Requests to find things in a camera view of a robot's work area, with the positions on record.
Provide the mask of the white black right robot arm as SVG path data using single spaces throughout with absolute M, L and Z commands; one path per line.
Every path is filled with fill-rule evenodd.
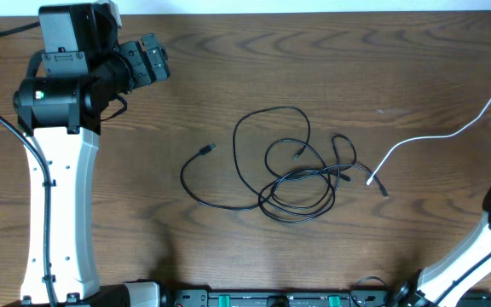
M 444 258 L 420 270 L 389 301 L 389 306 L 455 306 L 491 273 L 491 187 L 475 228 Z

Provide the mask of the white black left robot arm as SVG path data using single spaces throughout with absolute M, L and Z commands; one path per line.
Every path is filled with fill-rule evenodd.
M 44 47 L 14 94 L 30 177 L 30 239 L 21 306 L 160 306 L 155 281 L 101 284 L 92 243 L 92 181 L 104 110 L 170 76 L 152 34 L 120 43 L 111 1 L 43 6 Z

